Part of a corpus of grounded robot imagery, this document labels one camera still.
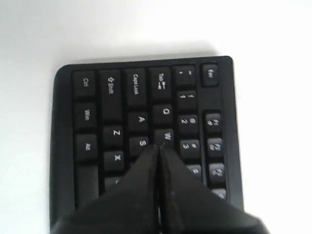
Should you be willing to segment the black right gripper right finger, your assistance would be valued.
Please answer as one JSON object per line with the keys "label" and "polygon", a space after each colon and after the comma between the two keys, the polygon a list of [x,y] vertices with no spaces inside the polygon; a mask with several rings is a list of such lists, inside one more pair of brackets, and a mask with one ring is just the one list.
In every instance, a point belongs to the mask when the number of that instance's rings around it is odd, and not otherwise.
{"label": "black right gripper right finger", "polygon": [[176,151],[160,146],[159,206],[165,234],[267,234],[265,224],[211,192]]}

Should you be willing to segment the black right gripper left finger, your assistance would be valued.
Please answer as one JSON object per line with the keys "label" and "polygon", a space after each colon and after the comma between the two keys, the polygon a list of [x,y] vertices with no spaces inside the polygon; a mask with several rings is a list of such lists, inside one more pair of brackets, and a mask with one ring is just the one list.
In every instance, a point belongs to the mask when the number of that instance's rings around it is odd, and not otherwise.
{"label": "black right gripper left finger", "polygon": [[53,234],[157,234],[157,164],[160,147],[149,145],[116,186],[61,218]]}

